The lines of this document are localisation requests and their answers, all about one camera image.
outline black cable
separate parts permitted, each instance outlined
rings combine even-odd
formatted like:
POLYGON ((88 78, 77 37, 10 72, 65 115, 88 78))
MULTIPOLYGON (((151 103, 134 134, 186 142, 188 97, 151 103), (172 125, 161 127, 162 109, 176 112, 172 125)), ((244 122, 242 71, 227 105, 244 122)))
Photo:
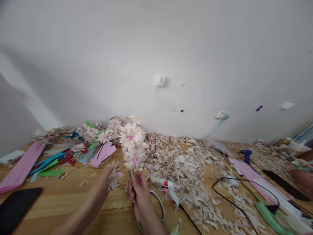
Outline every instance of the black cable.
POLYGON ((295 203, 294 201, 291 201, 292 203, 296 204, 298 207, 301 207, 303 210, 305 210, 306 212, 310 213, 311 215, 313 215, 311 212, 309 212, 308 210, 304 209, 302 206, 300 206, 299 204, 295 203))
MULTIPOLYGON (((251 180, 234 179, 234 178, 222 177, 222 178, 219 178, 219 179, 213 184, 213 186, 212 186, 212 189, 213 189, 218 195, 220 195, 222 198, 226 199, 229 203, 231 203, 232 205, 234 205, 237 209, 239 209, 239 210, 245 215, 245 217, 249 220, 250 224, 252 225, 252 227, 253 227, 253 229, 254 229, 256 235, 258 235, 258 233, 257 233, 257 231, 256 231, 256 229, 255 229, 255 227, 253 226, 252 222, 250 221, 250 219, 249 219, 249 217, 247 216, 247 214, 243 211, 243 209, 241 209, 241 208, 239 208, 238 206, 236 206, 233 202, 231 202, 230 200, 228 200, 226 197, 224 197, 222 194, 220 194, 218 191, 216 191, 216 190, 214 189, 214 186, 215 186, 220 180, 222 180, 222 179, 249 181, 249 182, 255 183, 255 184, 257 184, 257 185, 259 185, 259 184, 256 183, 256 182, 253 182, 253 181, 251 181, 251 180)), ((278 208, 279 208, 279 201, 278 201, 277 197, 276 197, 271 191, 269 191, 269 192, 276 198, 276 200, 277 200, 277 205, 275 205, 275 206, 276 206, 277 209, 278 209, 278 208)))
POLYGON ((196 224, 192 221, 192 219, 190 218, 190 216, 188 215, 188 213, 185 211, 185 209, 183 208, 182 204, 179 204, 178 206, 180 209, 182 209, 185 214, 187 215, 187 217, 190 219, 190 221, 192 222, 192 224, 194 225, 194 227, 198 230, 198 232, 202 235, 201 231, 198 229, 198 227, 196 226, 196 224))
POLYGON ((104 146, 104 144, 101 146, 101 148, 100 148, 100 150, 99 150, 99 152, 98 152, 97 159, 98 159, 98 157, 99 157, 99 154, 101 153, 101 150, 102 150, 103 146, 104 146))

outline power cord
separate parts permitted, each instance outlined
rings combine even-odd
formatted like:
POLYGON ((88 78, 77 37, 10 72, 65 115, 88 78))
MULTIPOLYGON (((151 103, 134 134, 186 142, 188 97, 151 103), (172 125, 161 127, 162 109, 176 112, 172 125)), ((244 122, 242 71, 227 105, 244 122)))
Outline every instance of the power cord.
MULTIPOLYGON (((161 222, 163 222, 165 220, 165 209, 164 209, 164 206, 163 206, 163 204, 161 202, 161 199, 158 197, 158 195, 153 190, 150 190, 150 193, 153 194, 157 198, 159 203, 160 203, 160 206, 162 208, 162 219, 160 219, 160 220, 161 220, 161 222)), ((136 217, 135 217, 135 219, 136 219, 136 222, 137 222, 139 230, 141 231, 142 234, 144 234, 143 230, 142 230, 142 228, 141 228, 141 226, 140 226, 140 224, 139 224, 139 222, 138 222, 136 217)))
MULTIPOLYGON (((220 195, 222 198, 226 199, 229 203, 231 203, 233 206, 235 206, 237 209, 239 209, 239 210, 245 215, 245 217, 248 219, 248 221, 250 222, 251 226, 253 227, 253 229, 254 229, 256 235, 258 235, 258 232, 256 231, 255 227, 253 226, 252 222, 250 221, 250 219, 249 219, 249 217, 247 216, 247 214, 243 211, 243 209, 241 209, 241 208, 239 208, 238 206, 236 206, 233 202, 231 202, 230 200, 228 200, 226 197, 224 197, 222 194, 220 194, 218 191, 215 190, 214 186, 215 186, 220 180, 222 180, 222 179, 239 180, 239 181, 249 181, 249 182, 255 183, 255 184, 257 184, 257 185, 259 185, 259 184, 256 183, 256 182, 253 182, 253 181, 251 181, 251 180, 234 179, 234 178, 222 177, 222 178, 219 178, 219 179, 213 184, 213 186, 212 186, 212 189, 213 189, 218 195, 220 195)), ((278 201, 277 197, 276 197, 271 191, 269 191, 269 192, 276 198, 276 200, 277 200, 277 205, 274 205, 274 206, 272 206, 272 205, 266 205, 266 207, 268 208, 268 210, 269 210, 271 213, 274 214, 274 213, 276 213, 276 211, 277 211, 278 208, 279 208, 279 201, 278 201)))
POLYGON ((212 131, 210 134, 208 134, 206 137, 204 137, 204 138, 201 140, 201 142, 204 141, 204 140, 205 140, 207 137, 209 137, 210 135, 212 135, 215 131, 217 131, 217 129, 222 125, 222 123, 223 123, 226 119, 228 119, 228 118, 229 118, 229 116, 228 116, 228 115, 225 115, 225 116, 223 117, 223 119, 220 120, 218 126, 214 129, 214 131, 212 131))
POLYGON ((299 207, 299 210, 301 210, 302 212, 304 212, 303 210, 305 210, 305 211, 308 212, 309 214, 313 215, 311 212, 309 212, 308 210, 304 209, 302 206, 300 206, 299 204, 295 203, 294 201, 289 200, 289 202, 290 202, 291 204, 297 205, 297 206, 299 207))
POLYGON ((178 206, 180 209, 183 210, 183 212, 185 212, 185 214, 187 215, 188 219, 190 219, 190 221, 192 222, 192 224, 194 225, 194 227, 198 230, 198 232, 202 235, 202 233, 200 232, 200 230, 198 229, 197 225, 193 222, 193 220, 190 218, 190 216, 188 215, 188 213, 185 211, 184 207, 182 206, 182 204, 179 204, 178 206))

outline wire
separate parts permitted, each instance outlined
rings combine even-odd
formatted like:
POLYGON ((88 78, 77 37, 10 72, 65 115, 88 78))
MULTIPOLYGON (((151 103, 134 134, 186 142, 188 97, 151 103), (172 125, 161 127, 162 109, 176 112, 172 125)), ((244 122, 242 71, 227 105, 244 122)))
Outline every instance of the wire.
MULTIPOLYGON (((253 227, 253 229, 254 229, 256 235, 258 235, 258 233, 257 233, 257 231, 256 231, 256 229, 255 229, 255 227, 253 226, 252 222, 250 221, 250 219, 249 219, 249 217, 247 216, 247 214, 243 211, 243 209, 241 209, 241 208, 239 208, 238 206, 236 206, 233 202, 231 202, 230 200, 228 200, 226 197, 224 197, 222 194, 220 194, 218 191, 216 191, 216 190, 214 189, 214 186, 215 186, 220 180, 222 180, 222 179, 249 181, 249 182, 255 183, 255 184, 257 184, 257 185, 259 185, 259 184, 256 183, 256 182, 253 182, 253 181, 251 181, 251 180, 234 179, 234 178, 222 177, 222 178, 219 178, 219 179, 213 184, 213 186, 212 186, 212 189, 213 189, 218 195, 220 195, 222 198, 226 199, 229 203, 231 203, 233 206, 235 206, 237 209, 239 209, 239 210, 245 215, 245 217, 248 219, 248 221, 249 221, 250 224, 252 225, 252 227, 253 227)), ((277 200, 277 205, 276 205, 276 206, 277 206, 277 208, 279 208, 279 201, 278 201, 277 197, 276 197, 271 191, 269 191, 269 192, 276 198, 276 200, 277 200)))
POLYGON ((291 201, 292 203, 296 204, 298 207, 301 207, 303 210, 305 210, 306 212, 310 213, 311 215, 313 215, 311 212, 309 212, 308 210, 304 209, 302 206, 300 206, 299 204, 295 203, 294 201, 291 201))
POLYGON ((204 140, 205 140, 207 137, 209 137, 210 135, 212 135, 215 131, 217 131, 217 129, 222 125, 222 123, 223 123, 226 119, 228 119, 228 116, 227 116, 227 115, 225 115, 225 117, 223 117, 223 119, 220 120, 218 126, 214 129, 214 131, 212 131, 210 134, 208 134, 206 137, 204 137, 204 138, 201 140, 201 142, 204 141, 204 140))
POLYGON ((185 214, 187 215, 187 217, 190 219, 190 221, 192 222, 192 224, 194 225, 194 227, 198 230, 198 232, 202 235, 202 233, 200 232, 200 230, 198 229, 197 225, 192 221, 192 219, 190 218, 190 216, 188 215, 188 213, 185 211, 184 207, 182 206, 182 204, 179 204, 178 206, 180 209, 182 209, 185 214))
MULTIPOLYGON (((163 222, 165 220, 165 209, 164 209, 164 206, 163 206, 163 204, 161 202, 161 199, 158 197, 158 195, 153 190, 150 190, 150 193, 153 194, 157 198, 159 203, 160 203, 160 206, 162 208, 162 219, 160 219, 160 220, 161 220, 161 222, 163 222)), ((142 234, 144 234, 143 230, 142 230, 142 228, 141 228, 141 226, 140 226, 140 224, 139 224, 139 222, 138 222, 136 217, 135 217, 135 219, 136 219, 136 222, 137 222, 139 230, 141 231, 142 234)))

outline pink paper strip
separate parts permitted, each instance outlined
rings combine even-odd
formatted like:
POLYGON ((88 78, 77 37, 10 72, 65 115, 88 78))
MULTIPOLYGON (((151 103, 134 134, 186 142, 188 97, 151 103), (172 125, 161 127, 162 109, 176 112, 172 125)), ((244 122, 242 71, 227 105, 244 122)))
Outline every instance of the pink paper strip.
POLYGON ((98 151, 98 153, 95 155, 93 159, 90 161, 90 165, 98 168, 100 163, 102 162, 102 159, 106 156, 108 150, 110 149, 112 143, 105 143, 98 151))
MULTIPOLYGON (((259 175, 257 172, 255 172, 247 163, 240 162, 236 159, 232 158, 233 163, 236 165, 236 167, 241 171, 241 173, 245 176, 247 180, 253 181, 253 179, 262 180, 264 183, 266 183, 269 187, 271 187, 273 190, 275 190, 279 195, 281 195, 283 198, 285 198, 287 201, 290 200, 285 194, 283 194, 281 191, 279 191, 277 188, 275 188, 270 182, 268 182, 266 179, 264 179, 261 175, 259 175)), ((252 183, 252 186, 264 197, 264 199, 268 202, 273 202, 270 199, 269 192, 262 188, 261 186, 252 183)))
POLYGON ((112 153, 114 153, 116 151, 116 147, 115 145, 111 146, 110 149, 107 151, 107 153, 105 154, 104 158, 102 159, 101 162, 103 162, 105 159, 107 159, 112 153))
POLYGON ((32 144, 19 162, 0 183, 0 193, 5 193, 23 184, 45 146, 45 144, 40 144, 38 141, 35 141, 32 144))

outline paper flower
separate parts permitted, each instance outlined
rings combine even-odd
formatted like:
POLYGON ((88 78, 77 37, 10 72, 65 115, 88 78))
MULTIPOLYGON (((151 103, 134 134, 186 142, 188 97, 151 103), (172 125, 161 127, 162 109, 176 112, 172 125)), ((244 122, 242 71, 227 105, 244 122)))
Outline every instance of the paper flower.
POLYGON ((124 150, 130 151, 133 145, 139 146, 144 139, 143 130, 134 123, 127 123, 120 128, 120 143, 124 150))
POLYGON ((76 131, 79 133, 80 137, 84 137, 87 131, 87 124, 86 123, 82 124, 79 128, 77 128, 76 131))
POLYGON ((127 154, 127 157, 124 157, 124 160, 127 161, 127 163, 125 163, 125 166, 127 169, 136 169, 138 168, 139 164, 144 162, 145 158, 146 153, 141 148, 132 149, 127 154))
POLYGON ((85 150, 84 144, 75 144, 70 148, 73 152, 80 152, 85 150))
POLYGON ((101 126, 102 126, 102 122, 96 122, 96 127, 97 128, 101 128, 101 126))
POLYGON ((102 144, 104 144, 105 142, 110 142, 110 140, 112 140, 112 133, 112 130, 106 129, 104 132, 98 135, 97 140, 102 144))
POLYGON ((86 135, 89 135, 91 137, 96 137, 97 134, 99 134, 99 130, 92 127, 87 127, 86 129, 86 135))
POLYGON ((85 140, 88 141, 89 144, 92 144, 93 142, 97 141, 96 137, 92 137, 90 135, 85 136, 85 140))
POLYGON ((121 119, 121 117, 118 117, 118 116, 115 116, 115 117, 112 117, 109 121, 109 126, 113 126, 113 127, 120 127, 122 125, 123 121, 121 119))
POLYGON ((139 125, 140 121, 135 116, 129 116, 131 122, 120 128, 119 140, 124 152, 125 166, 128 170, 137 168, 146 159, 144 148, 145 133, 139 125))
POLYGON ((118 130, 112 131, 112 139, 118 139, 118 136, 119 136, 119 131, 118 130))

